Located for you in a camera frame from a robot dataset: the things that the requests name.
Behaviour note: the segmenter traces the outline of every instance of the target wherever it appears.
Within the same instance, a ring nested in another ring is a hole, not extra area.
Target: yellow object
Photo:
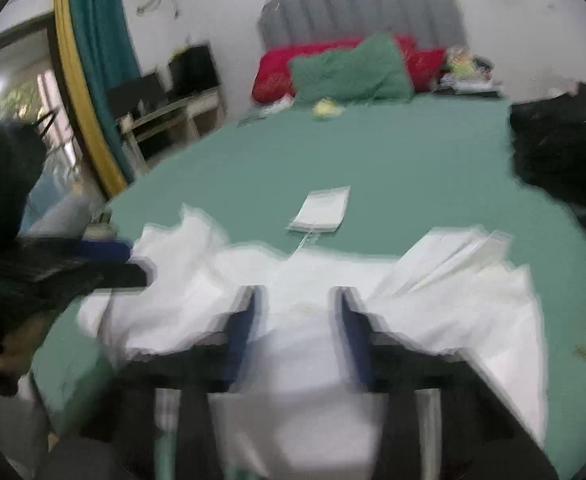
[[[313,107],[313,115],[318,119],[331,119],[333,117],[339,117],[343,111],[344,108],[332,99],[322,99],[317,101]]]
[[[68,0],[54,0],[57,45],[62,60],[62,71],[77,116],[82,137],[92,158],[95,170],[110,198],[126,189],[126,181],[111,154],[97,120],[84,70],[77,53],[71,9]]]

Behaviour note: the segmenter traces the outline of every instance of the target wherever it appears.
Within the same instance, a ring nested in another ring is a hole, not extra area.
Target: pillow
[[[395,39],[405,55],[415,49],[413,38],[396,36]],[[268,105],[278,101],[286,94],[295,95],[295,88],[288,69],[288,62],[294,57],[320,54],[333,48],[354,48],[361,41],[362,38],[355,38],[329,43],[289,45],[269,50],[260,60],[260,68],[252,88],[253,100],[259,104]]]
[[[339,102],[368,99],[410,100],[413,86],[404,56],[390,34],[374,34],[352,50],[298,56],[288,66],[296,102],[323,98]]]
[[[446,60],[445,48],[414,50],[406,56],[406,69],[410,73],[416,92],[430,92],[431,85]]]

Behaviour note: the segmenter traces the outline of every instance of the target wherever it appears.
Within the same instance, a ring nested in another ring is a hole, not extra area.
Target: teal curtain
[[[134,179],[122,139],[108,108],[106,92],[140,77],[122,0],[69,0],[82,70],[100,127],[126,181]]]

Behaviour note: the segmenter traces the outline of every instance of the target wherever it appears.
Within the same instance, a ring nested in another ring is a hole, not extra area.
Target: yellow curtain
[[[126,181],[111,155],[90,99],[75,44],[68,0],[54,0],[54,9],[57,44],[68,93],[93,165],[106,192],[112,198],[126,188]]]

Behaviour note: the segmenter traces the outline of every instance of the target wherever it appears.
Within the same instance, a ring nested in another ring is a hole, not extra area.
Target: red pillow
[[[409,52],[406,56],[406,70],[409,71],[416,92],[430,92],[431,85],[439,75],[445,58],[445,48]]]
[[[415,40],[410,37],[397,36],[397,43],[404,53],[404,57],[415,48]],[[262,60],[253,83],[252,97],[259,104],[267,105],[289,94],[294,96],[295,89],[291,82],[288,62],[296,56],[313,56],[332,48],[355,48],[362,38],[353,40],[331,41],[330,43],[309,43],[291,45],[269,50]]]

